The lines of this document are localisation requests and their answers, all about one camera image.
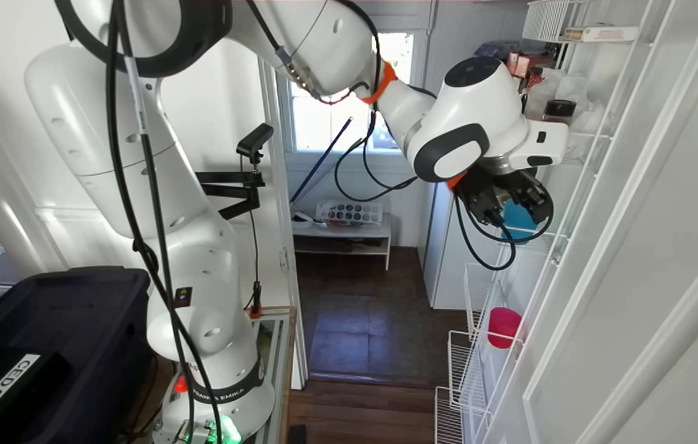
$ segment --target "red cup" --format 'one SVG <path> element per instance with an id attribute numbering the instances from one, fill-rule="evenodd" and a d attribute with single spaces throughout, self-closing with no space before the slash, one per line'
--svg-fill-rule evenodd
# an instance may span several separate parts
<path id="1" fill-rule="evenodd" d="M 488 342 L 497 347 L 511 347 L 520 328 L 520 313 L 506 305 L 490 310 Z"/>

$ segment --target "dark wood floor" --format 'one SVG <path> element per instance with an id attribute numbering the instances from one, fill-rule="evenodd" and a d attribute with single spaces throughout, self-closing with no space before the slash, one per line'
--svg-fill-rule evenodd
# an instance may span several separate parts
<path id="1" fill-rule="evenodd" d="M 307 444 L 431 444 L 431 405 L 431 388 L 312 379 L 292 392 L 288 424 Z"/>
<path id="2" fill-rule="evenodd" d="M 446 384 L 446 336 L 461 310 L 427 304 L 418 250 L 377 257 L 298 257 L 308 371 L 313 377 Z"/>

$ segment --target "window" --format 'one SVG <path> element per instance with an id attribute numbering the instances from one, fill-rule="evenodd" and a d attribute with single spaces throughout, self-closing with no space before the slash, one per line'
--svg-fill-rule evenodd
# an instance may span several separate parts
<path id="1" fill-rule="evenodd" d="M 414 34 L 409 33 L 381 33 L 381 55 L 389 61 L 402 82 L 413 82 L 414 75 Z M 371 109 L 356 96 L 329 106 L 312 98 L 293 82 L 283 82 L 282 103 L 287 113 L 288 151 L 323 154 L 333 136 L 347 119 L 353 124 L 344 134 L 337 147 L 345 151 L 353 141 L 367 134 Z M 388 124 L 377 113 L 374 134 L 371 139 L 371 154 L 399 154 Z"/>

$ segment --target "red object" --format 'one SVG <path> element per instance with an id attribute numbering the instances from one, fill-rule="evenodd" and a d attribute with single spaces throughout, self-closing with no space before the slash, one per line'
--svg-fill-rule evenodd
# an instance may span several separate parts
<path id="1" fill-rule="evenodd" d="M 446 181 L 446 188 L 450 189 L 457 189 L 460 186 L 461 186 L 461 181 L 467 177 L 467 172 L 461 172 L 461 175 L 453 175 L 451 181 Z"/>
<path id="2" fill-rule="evenodd" d="M 511 347 L 520 328 L 520 313 L 506 305 L 490 310 L 488 342 L 497 347 Z"/>
<path id="3" fill-rule="evenodd" d="M 175 379 L 175 384 L 172 384 L 172 392 L 175 395 L 182 395 L 182 392 L 187 392 L 191 390 L 191 384 L 186 382 L 186 374 L 178 374 L 178 379 Z"/>
<path id="4" fill-rule="evenodd" d="M 374 103 L 381 101 L 381 96 L 388 92 L 388 87 L 397 80 L 397 71 L 392 69 L 392 65 L 383 65 L 383 76 L 381 85 L 374 87 L 373 96 L 365 96 L 365 103 Z"/>

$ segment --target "table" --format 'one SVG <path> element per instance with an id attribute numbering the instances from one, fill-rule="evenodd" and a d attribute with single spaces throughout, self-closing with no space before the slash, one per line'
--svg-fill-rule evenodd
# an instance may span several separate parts
<path id="1" fill-rule="evenodd" d="M 383 257 L 392 263 L 392 226 L 383 225 L 293 225 L 297 254 Z"/>

